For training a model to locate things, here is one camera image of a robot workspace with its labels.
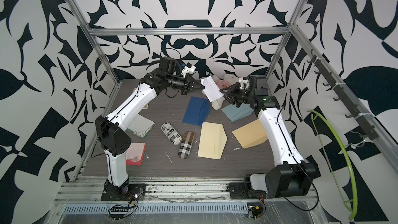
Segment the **small white letter paper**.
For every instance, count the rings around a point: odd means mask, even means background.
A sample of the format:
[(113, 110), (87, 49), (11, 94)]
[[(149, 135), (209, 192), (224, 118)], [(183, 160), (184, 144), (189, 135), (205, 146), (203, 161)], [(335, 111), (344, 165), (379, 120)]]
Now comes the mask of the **small white letter paper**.
[(203, 92), (210, 102), (223, 97), (223, 94), (220, 92), (220, 88), (216, 85), (211, 76), (202, 78), (201, 84), (204, 86)]

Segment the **light blue envelope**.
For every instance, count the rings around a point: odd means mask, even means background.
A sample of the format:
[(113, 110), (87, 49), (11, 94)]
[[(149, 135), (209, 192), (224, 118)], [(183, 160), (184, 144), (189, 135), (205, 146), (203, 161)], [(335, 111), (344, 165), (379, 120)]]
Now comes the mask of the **light blue envelope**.
[(242, 104), (240, 107), (230, 104), (224, 107), (222, 111), (231, 122), (235, 122), (242, 118), (248, 117), (254, 112), (249, 104)]

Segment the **dark blue envelope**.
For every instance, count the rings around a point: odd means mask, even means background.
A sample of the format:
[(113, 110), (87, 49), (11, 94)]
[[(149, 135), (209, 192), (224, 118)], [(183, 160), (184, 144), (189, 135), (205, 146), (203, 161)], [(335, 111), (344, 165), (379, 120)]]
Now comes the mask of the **dark blue envelope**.
[(191, 97), (182, 122), (201, 126), (210, 112), (208, 99)]

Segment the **tan envelope gold emblem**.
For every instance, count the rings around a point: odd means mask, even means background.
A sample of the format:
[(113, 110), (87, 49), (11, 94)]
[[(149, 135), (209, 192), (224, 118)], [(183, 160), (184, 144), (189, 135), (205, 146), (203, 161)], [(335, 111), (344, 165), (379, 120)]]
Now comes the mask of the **tan envelope gold emblem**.
[(234, 130), (232, 133), (243, 149), (263, 144), (268, 140), (265, 128), (259, 119)]

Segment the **cream envelope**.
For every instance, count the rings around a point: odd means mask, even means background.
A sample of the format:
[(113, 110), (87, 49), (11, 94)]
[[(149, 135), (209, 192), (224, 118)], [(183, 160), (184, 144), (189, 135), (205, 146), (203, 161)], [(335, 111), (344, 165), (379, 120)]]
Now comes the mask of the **cream envelope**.
[(208, 159), (221, 159), (227, 140), (222, 124), (203, 122), (198, 156)]

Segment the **beige lined letter paper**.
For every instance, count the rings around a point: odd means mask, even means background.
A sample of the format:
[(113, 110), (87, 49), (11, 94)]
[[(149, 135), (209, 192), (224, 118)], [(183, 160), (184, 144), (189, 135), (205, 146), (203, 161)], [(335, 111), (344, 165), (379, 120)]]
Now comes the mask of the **beige lined letter paper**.
[(149, 103), (147, 103), (142, 109), (143, 110), (147, 110), (148, 109), (148, 106), (149, 106)]

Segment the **white letter paper green border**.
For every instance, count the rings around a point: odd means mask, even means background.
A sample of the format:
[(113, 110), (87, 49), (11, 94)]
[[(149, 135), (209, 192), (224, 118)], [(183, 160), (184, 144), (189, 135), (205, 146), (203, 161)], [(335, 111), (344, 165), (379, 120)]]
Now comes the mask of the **white letter paper green border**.
[(141, 115), (136, 115), (127, 127), (127, 131), (139, 138), (145, 138), (155, 123)]

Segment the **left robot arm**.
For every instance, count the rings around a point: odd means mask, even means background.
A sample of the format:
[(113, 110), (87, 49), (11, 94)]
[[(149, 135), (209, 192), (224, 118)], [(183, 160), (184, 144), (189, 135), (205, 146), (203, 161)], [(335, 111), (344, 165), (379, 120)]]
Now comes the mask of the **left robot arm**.
[(126, 151), (131, 138), (126, 134), (128, 126), (140, 111), (163, 90), (179, 90), (182, 95), (204, 90), (200, 81), (193, 78), (196, 67), (190, 63), (161, 57), (159, 67), (145, 75), (134, 92), (105, 117), (95, 120), (96, 133), (107, 156), (108, 181), (121, 188), (129, 185), (126, 171)]

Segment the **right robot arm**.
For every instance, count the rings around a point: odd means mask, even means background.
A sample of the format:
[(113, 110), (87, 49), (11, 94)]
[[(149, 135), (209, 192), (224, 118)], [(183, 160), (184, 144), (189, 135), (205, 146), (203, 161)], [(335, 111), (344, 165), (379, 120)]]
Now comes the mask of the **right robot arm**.
[(220, 92), (239, 107), (248, 104), (267, 133), (275, 167), (266, 174), (252, 174), (246, 178), (252, 191), (264, 191), (270, 198), (305, 196), (313, 184), (315, 166), (305, 162), (295, 147), (282, 117), (282, 107), (275, 96), (268, 93), (266, 77), (253, 75)]

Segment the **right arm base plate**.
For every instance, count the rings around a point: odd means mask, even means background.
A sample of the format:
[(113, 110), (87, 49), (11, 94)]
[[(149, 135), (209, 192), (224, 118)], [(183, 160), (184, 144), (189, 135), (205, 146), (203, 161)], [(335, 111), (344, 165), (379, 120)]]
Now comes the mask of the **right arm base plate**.
[(227, 191), (232, 200), (265, 200), (271, 198), (266, 191), (253, 190), (249, 188), (246, 183), (229, 183), (227, 186)]

